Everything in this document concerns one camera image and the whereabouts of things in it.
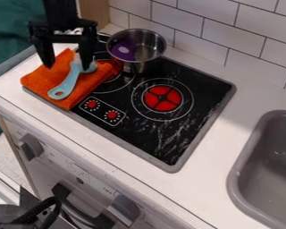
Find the gray sink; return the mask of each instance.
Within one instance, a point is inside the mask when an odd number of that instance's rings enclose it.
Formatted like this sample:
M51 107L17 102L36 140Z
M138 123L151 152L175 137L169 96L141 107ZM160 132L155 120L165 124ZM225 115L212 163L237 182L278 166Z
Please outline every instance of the gray sink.
M286 229L286 111L260 119L229 173L227 189L245 214Z

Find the teal fabric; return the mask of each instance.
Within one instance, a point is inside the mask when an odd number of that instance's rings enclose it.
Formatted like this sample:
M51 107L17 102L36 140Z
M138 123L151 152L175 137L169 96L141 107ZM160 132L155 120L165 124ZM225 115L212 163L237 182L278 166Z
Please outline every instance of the teal fabric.
M0 0L0 64L30 46L29 21L44 20L42 0Z

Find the stovetop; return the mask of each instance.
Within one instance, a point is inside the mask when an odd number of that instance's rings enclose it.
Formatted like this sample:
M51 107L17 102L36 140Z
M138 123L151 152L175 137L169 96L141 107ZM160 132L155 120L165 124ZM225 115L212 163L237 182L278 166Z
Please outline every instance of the stovetop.
M108 58L100 43L97 60ZM113 76L71 112L93 131L175 173L233 92L228 82L161 58L150 73Z

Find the orange dish cloth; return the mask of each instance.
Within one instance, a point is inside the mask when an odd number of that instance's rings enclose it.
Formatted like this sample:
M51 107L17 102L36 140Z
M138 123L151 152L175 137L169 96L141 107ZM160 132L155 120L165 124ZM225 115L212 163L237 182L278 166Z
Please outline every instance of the orange dish cloth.
M63 109L70 110L98 85L107 80L112 75L113 69L110 64L97 64L98 68L95 72L80 75L70 96L62 100L50 98L47 92L64 81L71 69L70 62L73 61L74 55L75 53L69 48L65 49L57 56L55 64L51 69L41 65L34 72L23 76L21 84L51 103Z

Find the robotic claw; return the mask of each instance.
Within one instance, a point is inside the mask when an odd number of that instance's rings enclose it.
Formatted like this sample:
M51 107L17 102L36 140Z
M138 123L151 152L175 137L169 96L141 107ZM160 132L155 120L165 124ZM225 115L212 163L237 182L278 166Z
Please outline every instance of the robotic claw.
M87 70L97 43L97 23L78 17L75 0L43 0L43 3L47 21L29 23L30 41L43 64L51 68L55 63L53 43L78 43L83 69ZM76 28L83 29L81 35L55 34Z

